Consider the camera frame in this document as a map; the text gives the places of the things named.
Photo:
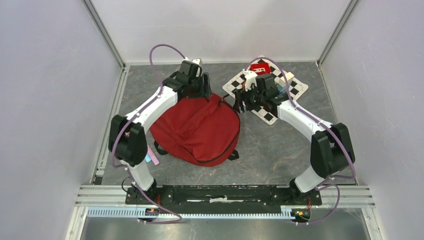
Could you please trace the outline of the red backpack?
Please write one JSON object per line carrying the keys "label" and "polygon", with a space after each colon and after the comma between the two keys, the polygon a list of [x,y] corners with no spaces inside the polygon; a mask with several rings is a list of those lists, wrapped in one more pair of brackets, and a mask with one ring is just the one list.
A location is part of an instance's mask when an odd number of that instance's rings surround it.
{"label": "red backpack", "polygon": [[221,96],[184,98],[163,113],[150,127],[160,155],[171,155],[190,164],[214,167],[239,159],[236,150],[241,120]]}

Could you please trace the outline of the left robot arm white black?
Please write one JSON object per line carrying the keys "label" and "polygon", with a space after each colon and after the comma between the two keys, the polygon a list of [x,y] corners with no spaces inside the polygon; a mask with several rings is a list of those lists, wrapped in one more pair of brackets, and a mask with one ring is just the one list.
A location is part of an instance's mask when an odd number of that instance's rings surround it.
{"label": "left robot arm white black", "polygon": [[178,71],[167,77],[157,91],[132,112],[115,115],[110,122],[108,149],[114,167],[125,167],[145,204],[153,203],[157,190],[152,187],[145,157],[148,154],[146,133],[168,109],[184,98],[207,98],[212,95],[209,75],[202,70],[202,60],[185,58]]}

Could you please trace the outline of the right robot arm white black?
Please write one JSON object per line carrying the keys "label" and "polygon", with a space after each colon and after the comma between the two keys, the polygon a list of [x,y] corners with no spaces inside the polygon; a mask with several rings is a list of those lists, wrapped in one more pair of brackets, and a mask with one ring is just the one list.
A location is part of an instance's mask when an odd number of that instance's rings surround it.
{"label": "right robot arm white black", "polygon": [[324,121],[297,104],[289,93],[282,95],[272,74],[257,75],[251,70],[240,74],[241,88],[234,91],[233,109],[239,113],[264,110],[287,122],[310,141],[310,164],[289,184],[289,199],[302,204],[309,192],[322,188],[331,178],[339,178],[340,171],[349,167],[356,177],[355,156],[349,130],[343,123]]}

